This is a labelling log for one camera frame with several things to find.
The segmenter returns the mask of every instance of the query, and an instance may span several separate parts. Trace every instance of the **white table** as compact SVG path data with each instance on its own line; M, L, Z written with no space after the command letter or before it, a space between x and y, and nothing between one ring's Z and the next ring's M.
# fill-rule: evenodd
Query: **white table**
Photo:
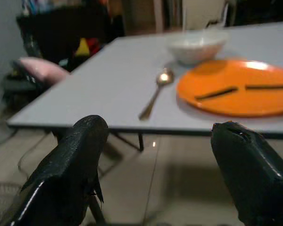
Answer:
M283 67L283 23L234 27L217 58L243 57ZM237 121L268 137L283 138L283 116L264 119L223 117L188 106L176 97L179 78L188 70L167 52L170 35L119 38L24 108L13 127L65 128L98 114L116 132L208 135L214 122ZM138 114L155 92L155 77L173 68L175 83L162 90L149 121Z

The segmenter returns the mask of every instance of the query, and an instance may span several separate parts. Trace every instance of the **metal spoon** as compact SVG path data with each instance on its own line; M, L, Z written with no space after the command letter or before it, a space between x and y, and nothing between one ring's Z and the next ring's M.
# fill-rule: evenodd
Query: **metal spoon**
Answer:
M148 106L139 115L139 119L141 121L149 119L151 112L152 112L152 108L155 104L155 101L161 89L164 86L171 84L172 82L174 82L174 72L170 68L164 68L163 72L159 74L156 78L157 89L156 89L155 94L153 95L150 102L148 103Z

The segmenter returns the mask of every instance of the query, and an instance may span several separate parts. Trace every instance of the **plate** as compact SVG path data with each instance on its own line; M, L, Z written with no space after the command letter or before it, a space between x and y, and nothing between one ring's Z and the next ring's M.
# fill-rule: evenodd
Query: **plate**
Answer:
M283 68L247 60L208 61L181 78L177 95L197 108L217 114L283 114Z

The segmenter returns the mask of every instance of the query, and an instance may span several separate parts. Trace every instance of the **bowl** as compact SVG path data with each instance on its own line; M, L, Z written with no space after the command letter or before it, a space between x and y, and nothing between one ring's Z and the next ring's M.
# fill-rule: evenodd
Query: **bowl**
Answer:
M167 48L179 62L190 65L212 59L227 40L225 31L186 32L169 38Z

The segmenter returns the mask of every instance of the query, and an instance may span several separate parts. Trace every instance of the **wall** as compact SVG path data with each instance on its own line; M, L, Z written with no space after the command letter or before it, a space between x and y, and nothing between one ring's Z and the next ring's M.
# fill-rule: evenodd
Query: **wall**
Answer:
M21 0L0 0L0 81L11 69L9 62L25 55L16 24L16 15L20 11Z

